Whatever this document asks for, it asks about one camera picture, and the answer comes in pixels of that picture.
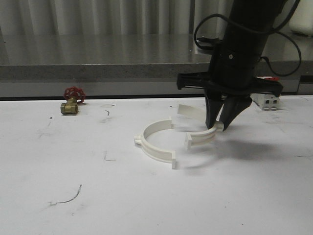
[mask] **white container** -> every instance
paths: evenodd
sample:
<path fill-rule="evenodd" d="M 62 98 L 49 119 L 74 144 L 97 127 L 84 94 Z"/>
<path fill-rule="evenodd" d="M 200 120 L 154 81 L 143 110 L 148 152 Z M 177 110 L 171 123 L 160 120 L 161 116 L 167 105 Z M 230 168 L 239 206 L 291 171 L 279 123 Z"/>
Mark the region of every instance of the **white container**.
<path fill-rule="evenodd" d="M 301 0 L 289 22 L 293 32 L 313 36 L 313 0 Z"/>

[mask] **red valve handwheel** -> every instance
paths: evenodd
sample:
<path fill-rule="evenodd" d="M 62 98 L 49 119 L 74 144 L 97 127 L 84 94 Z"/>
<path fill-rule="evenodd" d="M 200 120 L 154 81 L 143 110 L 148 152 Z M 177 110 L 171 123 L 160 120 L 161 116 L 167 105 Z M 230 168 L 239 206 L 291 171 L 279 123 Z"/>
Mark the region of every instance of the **red valve handwheel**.
<path fill-rule="evenodd" d="M 84 102 L 86 95 L 83 92 L 83 89 L 77 88 L 77 87 L 70 87 L 70 88 L 66 88 L 63 97 L 66 100 L 68 100 L 71 97 L 75 97 L 77 99 L 77 103 L 81 104 Z"/>

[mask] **stainless steel counter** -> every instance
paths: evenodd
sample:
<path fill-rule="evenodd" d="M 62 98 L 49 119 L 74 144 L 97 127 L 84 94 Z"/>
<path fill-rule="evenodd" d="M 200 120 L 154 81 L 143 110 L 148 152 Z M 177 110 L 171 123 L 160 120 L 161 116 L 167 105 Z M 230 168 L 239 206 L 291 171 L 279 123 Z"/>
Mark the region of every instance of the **stainless steel counter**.
<path fill-rule="evenodd" d="M 296 91 L 301 75 L 313 75 L 313 39 L 292 38 L 303 64 L 281 80 L 285 92 Z M 270 36 L 264 55 L 280 72 L 292 70 L 298 59 L 279 35 Z M 187 94 L 201 91 L 178 91 L 177 73 L 207 70 L 210 56 L 196 50 L 191 35 L 4 36 L 0 61 L 1 97 L 12 96 L 12 89 L 17 96 L 60 96 L 72 85 L 89 95 Z M 272 74 L 261 62 L 256 75 Z"/>

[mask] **small wire piece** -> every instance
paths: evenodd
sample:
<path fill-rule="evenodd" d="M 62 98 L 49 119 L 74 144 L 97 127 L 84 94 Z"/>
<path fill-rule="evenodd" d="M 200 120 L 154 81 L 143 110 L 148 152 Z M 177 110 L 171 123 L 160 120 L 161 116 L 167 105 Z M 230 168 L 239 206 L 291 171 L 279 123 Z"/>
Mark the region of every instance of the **small wire piece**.
<path fill-rule="evenodd" d="M 55 204 L 67 203 L 67 202 L 73 201 L 73 200 L 78 196 L 78 194 L 80 193 L 80 189 L 82 188 L 82 186 L 83 186 L 83 185 L 80 185 L 80 186 L 79 186 L 78 192 L 77 192 L 77 194 L 76 194 L 75 197 L 73 197 L 72 199 L 70 199 L 70 200 L 68 200 L 68 201 L 65 201 L 65 202 L 56 202 Z"/>

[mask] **white 3d-printed part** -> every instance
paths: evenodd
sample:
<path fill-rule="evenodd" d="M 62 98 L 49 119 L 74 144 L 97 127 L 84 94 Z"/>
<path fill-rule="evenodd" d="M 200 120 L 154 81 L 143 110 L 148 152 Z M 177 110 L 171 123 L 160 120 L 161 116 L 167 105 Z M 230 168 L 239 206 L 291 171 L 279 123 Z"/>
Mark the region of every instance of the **white 3d-printed part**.
<path fill-rule="evenodd" d="M 154 132 L 172 129 L 172 119 L 160 120 L 148 125 L 144 131 L 134 137 L 135 144 L 139 144 L 141 149 L 151 158 L 164 163 L 171 163 L 172 169 L 176 168 L 175 151 L 161 149 L 153 146 L 147 141 L 147 137 Z"/>
<path fill-rule="evenodd" d="M 205 110 L 198 107 L 180 104 L 178 106 L 177 113 L 205 123 Z M 223 129 L 224 124 L 222 122 L 216 121 L 215 125 L 208 130 L 200 132 L 187 132 L 185 138 L 185 147 L 189 149 L 191 146 L 194 145 L 202 145 L 208 143 L 214 139 L 217 131 L 223 131 Z"/>

